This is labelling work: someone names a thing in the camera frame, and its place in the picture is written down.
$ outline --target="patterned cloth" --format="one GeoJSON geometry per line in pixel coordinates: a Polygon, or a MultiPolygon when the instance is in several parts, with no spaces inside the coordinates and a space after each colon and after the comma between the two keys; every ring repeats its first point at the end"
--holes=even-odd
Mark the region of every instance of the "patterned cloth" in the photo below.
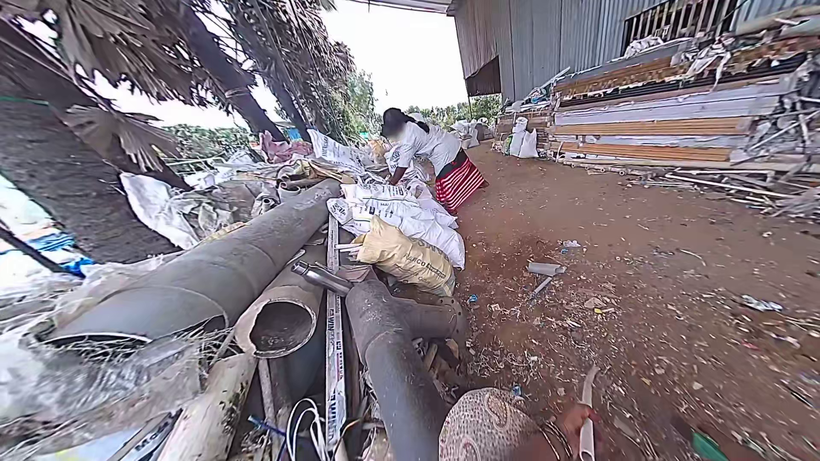
{"type": "Polygon", "coordinates": [[[455,212],[484,183],[484,176],[463,150],[435,177],[435,197],[448,212],[455,212]]]}
{"type": "Polygon", "coordinates": [[[495,388],[471,390],[447,414],[439,435],[440,461],[507,461],[540,434],[524,399],[495,388]]]}

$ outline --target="green foliage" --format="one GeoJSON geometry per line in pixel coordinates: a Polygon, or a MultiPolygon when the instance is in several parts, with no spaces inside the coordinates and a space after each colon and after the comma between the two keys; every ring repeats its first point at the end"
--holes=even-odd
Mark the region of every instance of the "green foliage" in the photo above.
{"type": "Polygon", "coordinates": [[[203,128],[192,125],[168,126],[179,143],[184,158],[227,158],[250,148],[250,132],[244,128],[203,128]]]}
{"type": "Polygon", "coordinates": [[[487,120],[492,122],[498,116],[501,110],[501,95],[491,94],[488,96],[476,96],[470,98],[472,110],[469,103],[458,103],[454,106],[447,107],[432,107],[429,109],[422,109],[418,106],[410,106],[406,111],[407,114],[414,112],[421,113],[433,125],[444,127],[446,130],[459,120],[470,121],[472,119],[480,119],[487,117],[487,120]]]}
{"type": "Polygon", "coordinates": [[[365,71],[354,72],[348,78],[344,94],[336,92],[333,107],[340,124],[340,132],[346,144],[361,139],[361,133],[379,132],[381,117],[376,114],[371,75],[365,71]]]}

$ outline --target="yellow sack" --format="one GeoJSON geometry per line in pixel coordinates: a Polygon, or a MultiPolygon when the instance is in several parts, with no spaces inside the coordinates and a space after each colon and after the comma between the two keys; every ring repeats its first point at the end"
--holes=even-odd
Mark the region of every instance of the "yellow sack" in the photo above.
{"type": "Polygon", "coordinates": [[[440,249],[424,240],[411,239],[374,215],[370,232],[358,236],[361,243],[357,259],[375,264],[399,281],[416,285],[419,290],[438,296],[452,296],[455,286],[453,266],[440,249]]]}

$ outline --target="bangle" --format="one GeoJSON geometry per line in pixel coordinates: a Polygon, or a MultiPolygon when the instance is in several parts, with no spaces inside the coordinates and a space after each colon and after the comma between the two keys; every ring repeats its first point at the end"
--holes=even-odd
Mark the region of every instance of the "bangle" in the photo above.
{"type": "Polygon", "coordinates": [[[570,448],[567,437],[564,435],[563,431],[561,431],[561,429],[551,421],[547,421],[544,424],[544,427],[546,427],[549,432],[552,432],[552,434],[561,442],[561,446],[564,448],[564,453],[567,455],[566,459],[572,459],[572,448],[570,448]]]}
{"type": "Polygon", "coordinates": [[[547,436],[546,432],[544,432],[544,429],[541,429],[541,435],[544,436],[544,438],[547,440],[549,448],[553,449],[555,461],[561,461],[561,455],[558,454],[558,450],[555,449],[555,445],[553,445],[553,442],[549,439],[549,436],[547,436]]]}

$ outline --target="hand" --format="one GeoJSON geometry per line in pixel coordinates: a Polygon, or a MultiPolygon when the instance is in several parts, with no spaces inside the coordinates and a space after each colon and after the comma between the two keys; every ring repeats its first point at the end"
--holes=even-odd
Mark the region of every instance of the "hand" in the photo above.
{"type": "Polygon", "coordinates": [[[589,405],[584,404],[574,404],[558,418],[558,427],[567,437],[573,458],[577,458],[581,452],[581,428],[587,418],[601,422],[601,417],[589,405]]]}

